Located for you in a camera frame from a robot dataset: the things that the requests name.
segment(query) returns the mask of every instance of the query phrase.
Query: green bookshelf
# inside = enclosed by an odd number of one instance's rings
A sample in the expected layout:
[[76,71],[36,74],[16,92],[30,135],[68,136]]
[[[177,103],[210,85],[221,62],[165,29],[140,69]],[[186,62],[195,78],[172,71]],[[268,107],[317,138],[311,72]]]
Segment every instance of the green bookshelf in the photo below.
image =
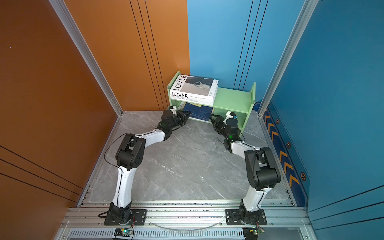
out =
[[[170,88],[180,74],[180,71],[178,71],[167,86],[170,106],[178,107],[181,103],[181,101],[171,99],[169,94]],[[253,83],[251,92],[218,88],[214,104],[205,106],[214,107],[214,114],[221,115],[224,118],[227,111],[235,112],[237,116],[238,127],[243,132],[245,125],[248,122],[249,115],[251,114],[252,108],[255,104],[255,88],[256,83]]]

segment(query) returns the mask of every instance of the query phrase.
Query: vent grille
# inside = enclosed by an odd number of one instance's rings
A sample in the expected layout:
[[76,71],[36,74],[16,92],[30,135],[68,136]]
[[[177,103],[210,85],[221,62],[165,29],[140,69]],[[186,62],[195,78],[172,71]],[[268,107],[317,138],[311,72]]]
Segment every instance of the vent grille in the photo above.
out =
[[70,236],[71,237],[110,237],[113,236],[114,230],[108,229],[108,230],[75,230],[74,228]]
[[[70,239],[111,239],[113,238],[114,228],[73,228],[69,234]],[[206,239],[206,238],[220,238],[220,239],[244,239],[242,228],[219,228],[210,229],[207,231],[172,231],[160,228],[135,228],[134,238],[137,240],[146,239]]]
[[182,237],[242,237],[243,231],[238,229],[231,230],[208,230],[204,232],[196,231],[166,231],[166,230],[137,230],[134,233],[138,238],[182,238]]

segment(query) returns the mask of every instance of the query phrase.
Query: yellow chevron stripe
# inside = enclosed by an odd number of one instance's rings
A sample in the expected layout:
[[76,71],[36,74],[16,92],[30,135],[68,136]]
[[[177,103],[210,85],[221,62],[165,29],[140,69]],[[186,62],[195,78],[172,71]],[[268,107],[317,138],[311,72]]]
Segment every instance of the yellow chevron stripe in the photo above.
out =
[[285,163],[284,163],[284,172],[285,172],[285,174],[287,174],[287,167],[289,167],[290,169],[293,170],[292,165],[291,165],[291,164],[288,164],[287,162],[285,162]]
[[266,125],[266,119],[271,118],[270,116],[265,116],[265,125]]
[[271,132],[271,126],[274,127],[274,125],[272,123],[268,123],[268,132]]
[[297,182],[297,184],[300,184],[299,183],[299,180],[297,180],[297,178],[295,178],[294,176],[292,176],[291,174],[289,175],[289,186],[292,187],[292,180],[294,180],[295,182]]
[[279,136],[279,135],[277,134],[277,132],[272,131],[272,142],[273,142],[273,136],[274,136],[274,135]]
[[287,154],[286,154],[285,152],[283,152],[283,151],[280,151],[280,162],[281,162],[281,156],[282,156],[282,155],[284,155],[284,156],[288,157],[288,156],[287,156]]

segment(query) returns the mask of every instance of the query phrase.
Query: shelf board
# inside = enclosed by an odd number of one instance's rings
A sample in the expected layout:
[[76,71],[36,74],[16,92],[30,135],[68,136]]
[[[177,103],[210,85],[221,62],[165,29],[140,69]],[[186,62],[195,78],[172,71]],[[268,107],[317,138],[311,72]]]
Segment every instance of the shelf board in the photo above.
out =
[[218,88],[213,105],[203,104],[214,108],[226,109],[227,111],[238,113],[248,113],[251,106],[251,93],[239,90]]

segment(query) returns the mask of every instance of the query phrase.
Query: blue wall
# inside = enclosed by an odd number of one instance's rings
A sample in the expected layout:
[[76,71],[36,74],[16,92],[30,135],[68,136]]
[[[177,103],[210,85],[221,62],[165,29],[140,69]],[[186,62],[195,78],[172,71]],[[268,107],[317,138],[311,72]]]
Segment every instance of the blue wall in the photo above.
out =
[[191,75],[244,91],[256,82],[256,99],[263,98],[303,3],[187,0]]
[[319,240],[384,237],[383,54],[383,1],[319,1],[272,98]]

